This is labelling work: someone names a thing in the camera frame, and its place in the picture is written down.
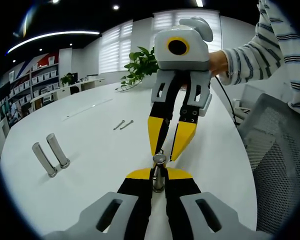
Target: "led light strip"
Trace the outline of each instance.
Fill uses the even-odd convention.
[[[196,0],[196,5],[198,7],[203,7],[204,6],[204,3],[202,2],[202,0]]]
[[[38,39],[42,39],[42,38],[46,38],[46,37],[50,37],[50,36],[55,36],[55,35],[64,35],[64,34],[88,34],[88,35],[99,35],[100,32],[98,31],[60,31],[60,32],[53,32],[53,33],[47,33],[44,35],[40,35],[40,36],[35,36],[33,38],[30,38],[28,40],[25,40],[23,42],[20,42],[19,44],[15,45],[14,47],[10,48],[9,51],[7,52],[7,54],[9,54],[10,52],[12,52],[13,50],[15,50],[16,48],[30,43],[34,40],[38,40]]]

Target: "gray mesh chair back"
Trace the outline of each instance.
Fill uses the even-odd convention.
[[[238,131],[254,177],[256,230],[275,234],[300,200],[300,114],[263,93]]]

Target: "camera lens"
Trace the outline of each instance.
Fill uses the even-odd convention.
[[[180,40],[172,40],[168,44],[168,49],[172,54],[183,55],[187,52],[187,45]]]

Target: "person's hand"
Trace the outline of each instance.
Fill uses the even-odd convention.
[[[212,72],[213,77],[228,71],[227,57],[223,51],[209,53],[209,70]]]

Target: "white table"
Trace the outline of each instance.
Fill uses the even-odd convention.
[[[83,91],[40,108],[14,125],[6,139],[1,169],[16,206],[40,235],[74,225],[80,212],[107,192],[116,192],[130,172],[152,166],[147,120],[151,90],[115,91],[117,83]],[[254,179],[241,138],[221,100],[213,97],[196,134],[168,167],[188,171],[202,192],[211,192],[238,213],[250,229],[257,225]],[[185,92],[180,91],[163,146],[169,155]],[[119,122],[134,120],[123,130]],[[40,142],[58,165],[46,136],[55,133],[68,168],[49,178],[32,145]],[[172,239],[164,193],[153,193],[147,240]]]

